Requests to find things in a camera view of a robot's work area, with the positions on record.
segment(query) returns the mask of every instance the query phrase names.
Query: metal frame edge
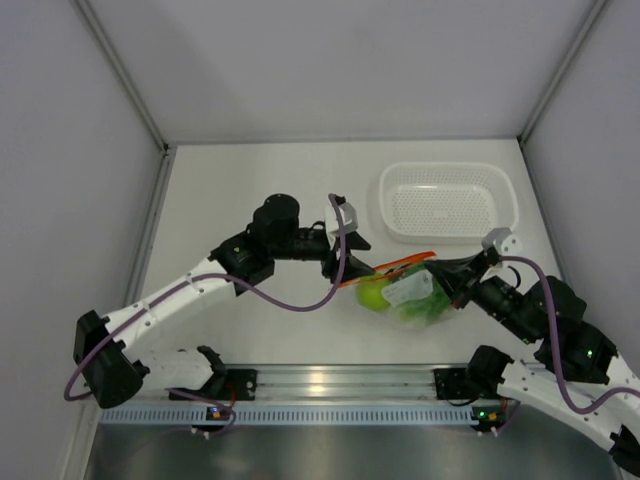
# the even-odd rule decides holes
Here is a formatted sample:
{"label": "metal frame edge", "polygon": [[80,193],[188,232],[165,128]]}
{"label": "metal frame edge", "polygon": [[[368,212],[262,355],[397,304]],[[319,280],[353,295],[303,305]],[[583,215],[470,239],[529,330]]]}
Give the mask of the metal frame edge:
{"label": "metal frame edge", "polygon": [[70,2],[78,17],[94,38],[98,49],[102,52],[111,71],[122,86],[127,99],[142,120],[158,150],[165,152],[167,150],[167,142],[165,142],[162,132],[149,112],[131,75],[125,68],[95,9],[89,0],[70,0]]}
{"label": "metal frame edge", "polygon": [[589,10],[583,16],[582,21],[576,31],[576,34],[569,45],[569,48],[562,57],[562,60],[555,68],[553,75],[549,79],[540,99],[536,102],[536,106],[527,118],[522,128],[522,133],[518,135],[518,141],[521,145],[527,143],[531,134],[535,130],[538,122],[551,105],[554,97],[564,84],[567,74],[575,64],[580,54],[584,51],[589,39],[593,36],[593,32],[604,17],[607,7],[613,0],[593,0]]}
{"label": "metal frame edge", "polygon": [[155,184],[151,193],[151,198],[147,205],[142,231],[136,245],[136,253],[131,273],[127,282],[127,289],[123,305],[129,305],[135,302],[141,294],[144,277],[149,266],[149,258],[153,248],[153,240],[158,229],[160,220],[160,212],[164,204],[164,199],[169,187],[169,179],[171,170],[175,161],[176,148],[170,147],[162,156],[158,165]]}

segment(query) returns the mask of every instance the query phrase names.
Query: white wall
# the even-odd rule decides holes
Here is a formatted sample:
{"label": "white wall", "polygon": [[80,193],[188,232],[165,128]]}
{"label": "white wall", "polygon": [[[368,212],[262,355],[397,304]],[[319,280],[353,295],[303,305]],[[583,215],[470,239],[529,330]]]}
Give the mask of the white wall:
{"label": "white wall", "polygon": [[65,0],[0,2],[0,477],[53,478],[75,320],[123,300],[158,153]]}
{"label": "white wall", "polygon": [[92,0],[171,141],[515,136],[592,0]]}
{"label": "white wall", "polygon": [[616,0],[527,146],[587,319],[640,371],[640,2]]}

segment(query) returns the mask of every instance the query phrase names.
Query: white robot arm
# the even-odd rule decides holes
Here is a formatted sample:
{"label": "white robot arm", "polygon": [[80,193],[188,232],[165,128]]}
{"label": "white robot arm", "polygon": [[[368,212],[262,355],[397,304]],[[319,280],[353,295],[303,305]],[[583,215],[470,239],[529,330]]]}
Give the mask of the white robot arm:
{"label": "white robot arm", "polygon": [[[513,256],[519,245],[508,229],[497,229],[472,258],[424,264],[454,307],[473,302],[524,343],[535,343],[534,357],[546,370],[532,370],[521,359],[483,345],[466,368],[464,388],[444,385],[443,390],[530,405],[582,432],[620,467],[640,475],[640,381],[613,342],[582,320],[587,305],[567,284],[546,277],[531,260]],[[521,294],[491,275],[503,261],[531,266],[540,281]]]}
{"label": "white robot arm", "polygon": [[[272,195],[239,234],[223,242],[193,269],[158,292],[100,317],[95,311],[77,322],[74,360],[78,368],[65,389],[82,374],[102,408],[122,404],[141,390],[182,388],[214,398],[223,387],[226,368],[209,347],[194,351],[154,352],[153,345],[193,314],[231,300],[246,290],[295,311],[324,305],[340,282],[374,270],[351,255],[369,250],[358,235],[355,209],[342,197],[330,196],[324,221],[300,228],[298,202]],[[309,307],[284,305],[254,286],[274,273],[275,260],[318,261],[333,287],[325,299]]]}

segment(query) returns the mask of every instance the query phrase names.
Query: white table surface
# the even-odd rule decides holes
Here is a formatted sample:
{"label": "white table surface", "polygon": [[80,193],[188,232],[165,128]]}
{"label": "white table surface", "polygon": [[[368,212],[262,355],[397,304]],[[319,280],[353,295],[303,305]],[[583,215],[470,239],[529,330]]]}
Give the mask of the white table surface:
{"label": "white table surface", "polygon": [[[516,191],[522,255],[539,262],[547,274],[559,274],[515,140],[181,146],[143,295],[185,273],[242,231],[265,198],[279,192],[300,202],[303,226],[322,219],[328,193],[345,195],[358,211],[359,232],[373,246],[356,255],[371,265],[429,249],[443,258],[479,251],[479,245],[420,246],[391,239],[380,215],[378,182],[385,167],[403,161],[484,162],[501,168]],[[526,266],[518,269],[525,291],[536,278]],[[513,274],[505,273],[505,279],[512,282]],[[329,284],[319,264],[281,261],[276,274],[260,287],[281,300],[306,305],[324,296]],[[533,352],[475,305],[416,331],[360,307],[353,292],[340,291],[323,309],[304,314],[280,310],[245,293],[191,318],[156,347],[209,345],[226,363],[401,364],[467,362],[482,344],[524,359]]]}

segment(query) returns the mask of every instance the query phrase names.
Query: black bracket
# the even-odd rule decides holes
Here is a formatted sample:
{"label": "black bracket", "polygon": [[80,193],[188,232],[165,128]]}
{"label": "black bracket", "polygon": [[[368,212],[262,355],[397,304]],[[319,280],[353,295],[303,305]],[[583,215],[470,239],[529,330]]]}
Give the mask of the black bracket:
{"label": "black bracket", "polygon": [[615,444],[609,454],[616,465],[636,477],[640,476],[640,444],[636,437],[623,425],[620,434],[611,434],[611,440]]}
{"label": "black bracket", "polygon": [[[438,400],[472,400],[480,398],[480,390],[469,380],[466,368],[437,368],[433,371]],[[498,399],[499,395],[487,394],[483,398]]]}
{"label": "black bracket", "polygon": [[506,413],[500,406],[473,407],[471,417],[478,421],[478,425],[472,425],[476,432],[490,432],[492,428],[500,428],[507,421]]}

